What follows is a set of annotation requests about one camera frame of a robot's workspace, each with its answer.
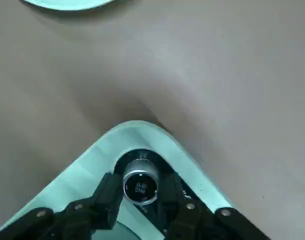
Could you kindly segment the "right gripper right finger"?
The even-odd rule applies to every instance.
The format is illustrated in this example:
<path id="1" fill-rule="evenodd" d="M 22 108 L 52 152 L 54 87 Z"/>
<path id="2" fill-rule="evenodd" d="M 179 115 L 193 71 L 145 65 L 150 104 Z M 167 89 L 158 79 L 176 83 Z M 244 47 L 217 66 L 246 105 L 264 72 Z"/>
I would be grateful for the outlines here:
<path id="1" fill-rule="evenodd" d="M 164 174 L 157 197 L 166 240 L 268 240 L 269 237 L 232 207 L 215 212 L 196 195 L 185 196 L 185 184 L 173 172 Z"/>

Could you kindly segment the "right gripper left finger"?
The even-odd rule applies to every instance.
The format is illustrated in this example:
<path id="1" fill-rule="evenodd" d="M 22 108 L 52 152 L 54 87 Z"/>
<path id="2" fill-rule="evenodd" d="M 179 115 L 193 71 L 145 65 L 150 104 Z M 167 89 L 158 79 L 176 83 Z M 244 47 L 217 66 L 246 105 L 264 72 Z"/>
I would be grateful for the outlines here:
<path id="1" fill-rule="evenodd" d="M 0 240 L 90 240 L 97 230 L 113 229 L 122 199 L 122 176 L 107 172 L 92 196 L 59 212 L 34 208 L 0 230 Z"/>

